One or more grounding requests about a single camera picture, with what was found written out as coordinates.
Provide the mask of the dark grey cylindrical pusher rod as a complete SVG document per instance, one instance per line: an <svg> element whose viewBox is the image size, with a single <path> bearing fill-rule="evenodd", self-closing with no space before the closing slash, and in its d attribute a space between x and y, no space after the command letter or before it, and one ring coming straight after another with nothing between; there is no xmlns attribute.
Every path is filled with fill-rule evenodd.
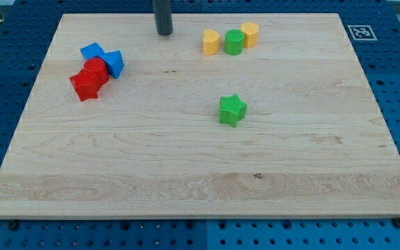
<svg viewBox="0 0 400 250"><path fill-rule="evenodd" d="M173 24L169 0L153 0L152 4L157 33L159 35L171 35L173 33Z"/></svg>

